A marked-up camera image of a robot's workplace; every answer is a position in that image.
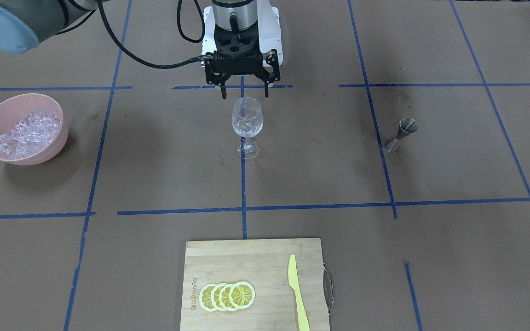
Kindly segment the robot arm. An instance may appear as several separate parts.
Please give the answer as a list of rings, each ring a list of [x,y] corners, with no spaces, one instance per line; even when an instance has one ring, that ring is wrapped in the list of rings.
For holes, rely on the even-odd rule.
[[[182,29],[179,1],[176,22],[179,35],[188,42],[201,43],[197,57],[180,63],[159,65],[134,55],[117,38],[109,24],[103,0],[0,0],[0,50],[23,54],[49,38],[81,26],[99,13],[113,42],[131,59],[146,67],[175,69],[202,63],[206,83],[216,86],[227,98],[226,82],[233,76],[254,76],[263,82],[265,97],[280,81],[282,66],[281,25],[278,9],[267,0],[213,0],[201,9],[194,1],[202,21],[202,34],[193,39]]]

